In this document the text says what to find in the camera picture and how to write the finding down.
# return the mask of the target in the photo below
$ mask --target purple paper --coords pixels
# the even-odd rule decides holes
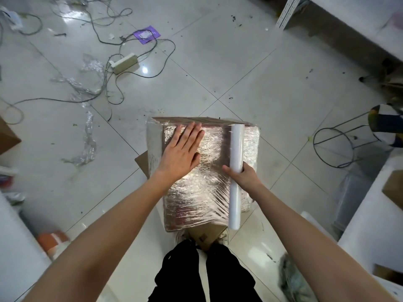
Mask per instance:
[[[157,32],[157,30],[151,25],[145,27],[144,30],[135,31],[133,35],[141,42],[141,44],[146,44],[147,42],[154,40],[154,38],[161,36],[160,33]]]

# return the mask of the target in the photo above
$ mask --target orange object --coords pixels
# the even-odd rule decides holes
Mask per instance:
[[[39,234],[36,240],[53,260],[56,259],[70,243],[67,235],[61,231]]]

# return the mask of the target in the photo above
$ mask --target crumpled plastic film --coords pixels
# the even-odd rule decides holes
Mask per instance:
[[[70,99],[72,101],[82,101],[80,95],[72,94]],[[85,129],[84,129],[84,149],[76,157],[71,159],[62,159],[63,162],[66,163],[73,163],[75,166],[79,167],[81,165],[87,164],[95,159],[95,152],[97,150],[97,143],[92,137],[92,130],[94,127],[94,115],[91,112],[91,107],[88,102],[81,103],[81,106],[85,109],[85,114],[87,116],[87,121],[85,122]]]
[[[81,83],[77,82],[74,78],[67,78],[63,75],[59,75],[58,77],[52,78],[52,81],[55,82],[68,82],[76,93],[71,94],[71,101],[85,101],[87,99],[92,98],[95,95],[98,95],[103,90],[103,83],[105,79],[105,71],[103,67],[103,63],[99,60],[93,58],[91,55],[84,54],[83,55],[83,66],[80,69],[81,72],[89,72],[96,71],[101,82],[101,88],[96,90],[91,90],[85,88]],[[94,115],[92,113],[92,108],[88,102],[81,103],[81,106],[85,109],[85,113],[87,116],[87,120],[85,122],[84,129],[84,149],[76,157],[71,159],[62,159],[63,162],[73,163],[76,167],[87,164],[95,159],[95,152],[97,149],[97,144],[92,137],[93,131],[93,119]]]
[[[200,142],[200,164],[178,180],[163,197],[166,231],[190,228],[208,222],[228,225],[230,178],[222,171],[229,165],[231,125],[236,122],[213,118],[163,118],[147,120],[149,170],[158,167],[162,153],[178,124],[201,122],[205,131]],[[243,159],[256,170],[260,129],[245,124]],[[242,191],[241,211],[249,211],[251,198]]]
[[[84,87],[80,82],[76,81],[72,77],[65,77],[63,75],[58,75],[56,77],[51,78],[50,80],[53,82],[67,82],[69,83],[74,90],[76,90],[80,94],[86,94],[90,96],[94,96],[99,94],[103,90],[103,82],[105,80],[105,68],[103,63],[98,59],[95,59],[91,55],[83,54],[83,66],[80,69],[80,72],[89,72],[95,71],[100,80],[101,87],[96,90],[91,90],[89,88]]]

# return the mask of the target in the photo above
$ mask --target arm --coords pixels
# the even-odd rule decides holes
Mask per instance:
[[[24,302],[96,301],[158,200],[199,164],[204,131],[179,126],[158,169],[134,191],[83,231],[41,276]]]
[[[242,173],[223,170],[259,204],[319,301],[396,302],[342,248],[271,193],[252,167],[244,162]]]

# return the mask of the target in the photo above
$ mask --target hand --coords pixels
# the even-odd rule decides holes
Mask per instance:
[[[192,122],[181,136],[182,125],[179,125],[165,148],[156,172],[163,173],[171,185],[199,165],[200,154],[196,151],[204,136],[201,127],[201,123]]]
[[[234,172],[226,165],[222,166],[222,170],[227,173],[236,183],[247,193],[251,193],[257,187],[262,186],[263,183],[259,180],[253,167],[243,162],[243,170],[241,173]]]

